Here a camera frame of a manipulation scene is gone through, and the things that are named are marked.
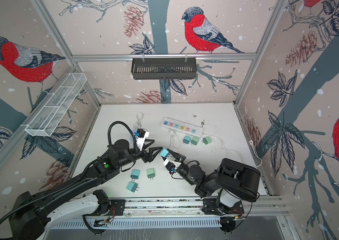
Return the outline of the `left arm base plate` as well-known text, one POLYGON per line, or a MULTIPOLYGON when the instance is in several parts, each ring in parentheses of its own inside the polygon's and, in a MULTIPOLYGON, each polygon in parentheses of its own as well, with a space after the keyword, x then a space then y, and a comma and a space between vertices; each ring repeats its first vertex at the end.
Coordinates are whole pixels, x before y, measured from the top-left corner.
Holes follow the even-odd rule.
POLYGON ((125 200, 110 199, 98 202, 98 207, 91 216, 122 216, 125 208, 125 200))

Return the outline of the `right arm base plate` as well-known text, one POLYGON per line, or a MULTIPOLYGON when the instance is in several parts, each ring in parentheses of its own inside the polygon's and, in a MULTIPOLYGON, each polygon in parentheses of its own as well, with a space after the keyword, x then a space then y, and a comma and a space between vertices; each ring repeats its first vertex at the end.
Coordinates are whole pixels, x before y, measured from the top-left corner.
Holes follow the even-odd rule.
POLYGON ((227 207, 218 201, 218 197, 213 198, 204 198, 202 199, 202 208, 201 211, 206 215, 244 215, 244 209, 242 202, 239 201, 233 205, 233 207, 227 207))

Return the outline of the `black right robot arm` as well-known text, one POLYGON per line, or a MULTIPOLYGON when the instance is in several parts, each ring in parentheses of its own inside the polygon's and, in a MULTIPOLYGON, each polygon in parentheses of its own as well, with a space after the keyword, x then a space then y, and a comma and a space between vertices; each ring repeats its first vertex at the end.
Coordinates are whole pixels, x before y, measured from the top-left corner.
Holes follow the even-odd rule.
POLYGON ((206 215, 242 215, 242 201, 254 203, 259 198, 260 171, 254 167, 224 158, 216 170, 206 174, 199 161, 185 163, 186 156, 174 151, 163 149, 160 156, 172 177, 178 174, 176 180, 195 187, 206 215))

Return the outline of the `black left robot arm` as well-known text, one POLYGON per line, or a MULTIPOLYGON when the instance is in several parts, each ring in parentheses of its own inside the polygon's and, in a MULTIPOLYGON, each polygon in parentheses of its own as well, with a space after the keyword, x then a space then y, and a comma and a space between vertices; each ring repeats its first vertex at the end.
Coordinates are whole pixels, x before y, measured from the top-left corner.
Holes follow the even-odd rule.
POLYGON ((38 239, 52 222, 51 214, 58 207, 111 180, 128 164, 134 165, 139 159, 144 163, 151 163, 162 150, 161 147, 152 146, 154 140, 148 140, 148 144, 143 144, 140 148, 134 137, 126 123, 113 122, 107 131, 108 150, 103 155, 90 162, 81 174, 57 187, 34 195, 25 192, 18 196, 12 211, 0 218, 0 225, 9 221, 12 240, 38 239), (132 148, 127 140, 120 139, 115 143, 111 141, 111 130, 115 125, 122 125, 128 130, 133 138, 132 148))

